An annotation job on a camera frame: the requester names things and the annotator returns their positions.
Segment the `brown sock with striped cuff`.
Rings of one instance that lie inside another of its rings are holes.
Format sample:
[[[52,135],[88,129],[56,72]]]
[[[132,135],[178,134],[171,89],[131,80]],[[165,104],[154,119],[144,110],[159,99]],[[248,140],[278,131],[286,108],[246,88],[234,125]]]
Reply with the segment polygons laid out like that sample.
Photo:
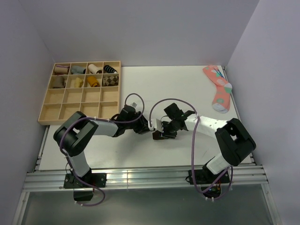
[[[161,133],[159,131],[155,131],[152,133],[152,138],[153,138],[153,140],[156,140],[156,141],[163,140],[164,139],[163,133]]]

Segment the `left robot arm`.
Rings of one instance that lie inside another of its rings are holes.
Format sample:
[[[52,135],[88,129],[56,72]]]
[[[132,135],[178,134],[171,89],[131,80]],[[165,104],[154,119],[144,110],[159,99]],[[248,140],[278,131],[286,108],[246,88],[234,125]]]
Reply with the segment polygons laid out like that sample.
[[[140,135],[149,132],[148,121],[142,112],[137,112],[130,105],[124,106],[121,112],[112,116],[108,122],[88,118],[84,113],[77,111],[55,131],[53,139],[71,162],[71,168],[76,173],[76,184],[86,187],[96,183],[84,154],[90,139],[94,135],[118,137],[126,130],[133,130]]]

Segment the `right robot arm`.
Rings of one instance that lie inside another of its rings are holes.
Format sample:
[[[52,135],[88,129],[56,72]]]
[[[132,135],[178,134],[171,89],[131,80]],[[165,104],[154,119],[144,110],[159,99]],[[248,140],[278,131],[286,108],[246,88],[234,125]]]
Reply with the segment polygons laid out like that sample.
[[[195,170],[197,184],[214,182],[225,169],[238,166],[256,149],[255,141],[237,118],[226,121],[199,116],[191,110],[183,112],[175,103],[164,111],[170,121],[162,122],[162,131],[158,133],[160,140],[174,139],[179,130],[185,130],[193,131],[193,137],[196,133],[201,133],[215,138],[218,143],[220,153],[210,159],[202,169]]]

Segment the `brown checkered rolled sock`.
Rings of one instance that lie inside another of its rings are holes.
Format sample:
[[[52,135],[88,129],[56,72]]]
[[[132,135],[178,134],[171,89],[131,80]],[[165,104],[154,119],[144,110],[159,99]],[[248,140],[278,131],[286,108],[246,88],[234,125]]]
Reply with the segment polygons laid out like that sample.
[[[118,86],[118,84],[119,84],[119,77],[117,75],[106,76],[102,79],[103,87]]]

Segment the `wooden compartment tray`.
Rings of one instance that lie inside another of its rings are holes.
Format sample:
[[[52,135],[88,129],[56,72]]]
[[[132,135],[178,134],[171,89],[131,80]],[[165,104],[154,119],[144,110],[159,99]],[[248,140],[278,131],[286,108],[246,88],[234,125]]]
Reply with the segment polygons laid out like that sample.
[[[91,74],[89,64],[102,68],[101,74]],[[53,72],[56,65],[70,66],[68,74],[56,74]],[[85,74],[71,74],[71,66],[86,67]],[[117,70],[116,74],[108,74],[103,70],[104,65],[110,65]],[[106,76],[117,75],[118,86],[103,87],[102,79]],[[53,79],[57,76],[64,77],[65,88],[53,89]],[[100,87],[90,87],[88,76],[94,76],[100,83]],[[71,88],[71,81],[75,78],[84,80],[81,88]],[[87,116],[101,119],[111,118],[120,111],[120,86],[121,86],[121,62],[120,61],[87,61],[87,62],[63,62],[55,63],[52,69],[44,102],[39,114],[38,122],[41,125],[58,125],[65,122],[73,113],[81,111]]]

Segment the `pink patterned sock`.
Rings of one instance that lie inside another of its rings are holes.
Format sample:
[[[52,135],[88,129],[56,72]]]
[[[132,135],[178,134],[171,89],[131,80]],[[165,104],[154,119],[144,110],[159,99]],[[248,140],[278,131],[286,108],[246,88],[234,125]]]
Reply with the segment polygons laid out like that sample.
[[[225,79],[217,66],[206,66],[203,69],[203,72],[216,87],[212,108],[219,113],[227,113],[230,109],[230,96],[233,89],[232,85]]]

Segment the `mustard yellow rolled sock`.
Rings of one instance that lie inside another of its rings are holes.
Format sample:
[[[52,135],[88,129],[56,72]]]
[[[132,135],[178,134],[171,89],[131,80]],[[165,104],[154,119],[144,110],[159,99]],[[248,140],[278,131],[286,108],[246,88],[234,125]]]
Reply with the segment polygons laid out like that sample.
[[[94,76],[88,76],[87,77],[87,82],[90,85],[90,87],[100,87],[99,81]]]

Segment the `black white striped rolled sock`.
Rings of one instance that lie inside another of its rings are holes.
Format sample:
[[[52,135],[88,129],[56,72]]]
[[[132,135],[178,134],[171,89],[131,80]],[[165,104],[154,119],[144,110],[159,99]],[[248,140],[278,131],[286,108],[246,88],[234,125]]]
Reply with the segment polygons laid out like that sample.
[[[108,74],[116,74],[117,70],[110,65],[104,65],[103,70]]]

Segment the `pale yellow rolled sock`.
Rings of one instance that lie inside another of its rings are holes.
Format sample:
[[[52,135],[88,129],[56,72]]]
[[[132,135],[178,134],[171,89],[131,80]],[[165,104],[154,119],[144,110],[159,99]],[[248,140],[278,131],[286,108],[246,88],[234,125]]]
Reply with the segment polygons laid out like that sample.
[[[71,81],[71,88],[81,88],[83,86],[84,80],[77,77]]]

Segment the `grey blue rolled sock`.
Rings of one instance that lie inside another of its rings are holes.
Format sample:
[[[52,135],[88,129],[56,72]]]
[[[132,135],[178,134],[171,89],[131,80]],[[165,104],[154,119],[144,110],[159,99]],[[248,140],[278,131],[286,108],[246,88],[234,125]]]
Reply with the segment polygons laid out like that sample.
[[[71,74],[73,75],[85,74],[85,72],[86,72],[86,67],[81,67],[77,65],[71,66]]]

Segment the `grey brown rolled sock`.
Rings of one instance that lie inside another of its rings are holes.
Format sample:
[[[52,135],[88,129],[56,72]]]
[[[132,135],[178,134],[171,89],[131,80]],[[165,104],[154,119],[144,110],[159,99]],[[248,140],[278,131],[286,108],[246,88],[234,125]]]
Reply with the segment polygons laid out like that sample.
[[[57,76],[53,79],[52,88],[53,89],[62,89],[65,88],[65,79],[64,77]]]

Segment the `beige striped rolled sock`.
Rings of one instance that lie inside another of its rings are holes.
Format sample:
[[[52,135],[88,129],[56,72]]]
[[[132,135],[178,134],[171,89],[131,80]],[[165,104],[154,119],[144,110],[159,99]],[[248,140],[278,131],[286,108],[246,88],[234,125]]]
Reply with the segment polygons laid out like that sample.
[[[56,65],[53,72],[56,74],[68,74],[70,66]]]

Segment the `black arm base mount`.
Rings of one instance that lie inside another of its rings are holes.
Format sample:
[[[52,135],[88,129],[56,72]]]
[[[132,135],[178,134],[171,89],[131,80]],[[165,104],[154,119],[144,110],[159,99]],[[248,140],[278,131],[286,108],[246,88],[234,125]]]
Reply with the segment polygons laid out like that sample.
[[[222,172],[218,174],[212,174],[210,171],[206,171],[203,169],[196,169],[195,170],[195,181],[197,185],[203,185],[207,184],[210,185],[213,183],[217,177],[221,174]],[[185,178],[186,182],[188,182],[190,185],[193,185],[193,180],[192,180],[192,171],[188,171],[188,176]],[[217,180],[217,182],[223,184],[223,183],[229,183],[230,178],[229,178],[229,173],[226,172],[221,178]]]

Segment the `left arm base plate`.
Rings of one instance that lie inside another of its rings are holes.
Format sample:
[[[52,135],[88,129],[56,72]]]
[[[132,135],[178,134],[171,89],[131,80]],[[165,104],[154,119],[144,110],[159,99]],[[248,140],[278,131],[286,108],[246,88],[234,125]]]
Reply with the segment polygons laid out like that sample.
[[[68,173],[65,176],[64,189],[78,189],[78,188],[89,188],[85,183],[98,188],[104,188],[106,185],[106,173],[91,173],[80,178],[84,183],[79,181],[72,173]]]

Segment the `aluminium frame rail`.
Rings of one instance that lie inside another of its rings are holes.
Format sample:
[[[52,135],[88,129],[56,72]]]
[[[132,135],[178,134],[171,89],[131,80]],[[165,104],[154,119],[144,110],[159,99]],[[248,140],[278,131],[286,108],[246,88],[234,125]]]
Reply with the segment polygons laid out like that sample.
[[[144,188],[185,188],[191,187],[185,178],[189,167],[160,167],[138,169],[94,170],[106,173],[103,190],[144,189]],[[64,191],[65,171],[36,171],[28,173],[22,187],[23,192]],[[268,184],[261,165],[241,165],[233,169],[233,185]]]

